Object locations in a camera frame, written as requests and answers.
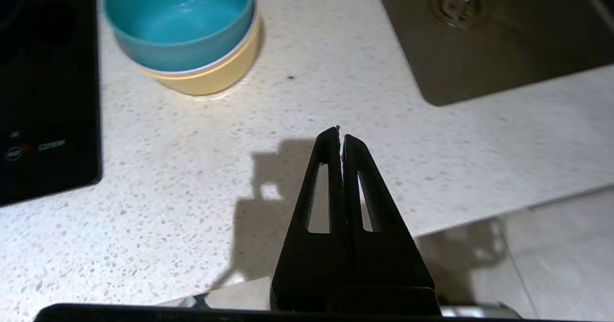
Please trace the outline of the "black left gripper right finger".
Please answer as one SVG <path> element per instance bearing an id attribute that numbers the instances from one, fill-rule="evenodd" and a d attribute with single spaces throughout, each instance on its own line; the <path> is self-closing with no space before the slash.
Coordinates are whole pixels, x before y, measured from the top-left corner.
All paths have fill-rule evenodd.
<path id="1" fill-rule="evenodd" d="M 344 208 L 353 307 L 386 315 L 441 315 L 436 286 L 366 144 L 346 135 Z"/>

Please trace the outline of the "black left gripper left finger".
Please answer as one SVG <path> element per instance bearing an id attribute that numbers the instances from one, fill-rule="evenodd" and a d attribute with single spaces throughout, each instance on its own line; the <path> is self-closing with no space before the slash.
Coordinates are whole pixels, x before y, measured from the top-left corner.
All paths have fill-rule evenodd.
<path id="1" fill-rule="evenodd" d="M 328 166 L 329 232 L 308 230 L 320 167 Z M 336 290 L 351 282 L 346 208 L 343 202 L 340 134 L 337 127 L 321 132 L 301 184 L 295 209 L 272 277 L 274 310 L 324 312 Z"/>

